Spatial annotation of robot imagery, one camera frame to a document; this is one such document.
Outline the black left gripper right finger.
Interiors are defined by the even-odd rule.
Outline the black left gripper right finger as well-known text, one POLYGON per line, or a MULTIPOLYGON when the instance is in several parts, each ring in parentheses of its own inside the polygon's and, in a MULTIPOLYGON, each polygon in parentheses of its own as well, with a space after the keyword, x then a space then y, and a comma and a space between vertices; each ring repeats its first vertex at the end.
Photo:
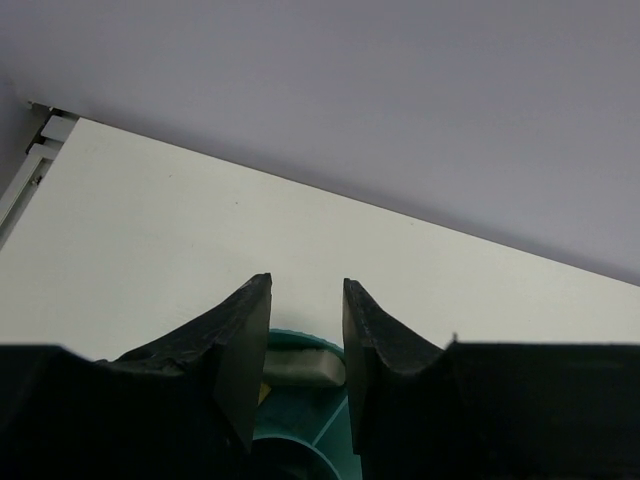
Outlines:
POLYGON ((366 479, 635 479, 639 349, 440 348, 343 284, 352 445, 366 479))

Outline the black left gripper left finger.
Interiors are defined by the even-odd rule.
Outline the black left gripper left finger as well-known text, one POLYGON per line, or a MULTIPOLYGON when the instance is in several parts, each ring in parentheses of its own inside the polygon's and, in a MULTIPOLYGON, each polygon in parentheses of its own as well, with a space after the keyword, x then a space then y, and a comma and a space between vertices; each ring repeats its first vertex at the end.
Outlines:
POLYGON ((1 349, 5 479, 238 479, 255 428, 272 279, 113 361, 1 349))

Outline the beige rectangular eraser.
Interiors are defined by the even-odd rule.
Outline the beige rectangular eraser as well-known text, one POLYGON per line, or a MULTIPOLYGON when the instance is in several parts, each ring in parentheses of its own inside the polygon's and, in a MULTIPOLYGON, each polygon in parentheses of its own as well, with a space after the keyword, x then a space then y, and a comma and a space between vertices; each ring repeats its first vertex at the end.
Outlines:
POLYGON ((343 361, 329 350, 269 350, 265 356, 263 381, 270 386, 332 388, 345 380, 343 361))

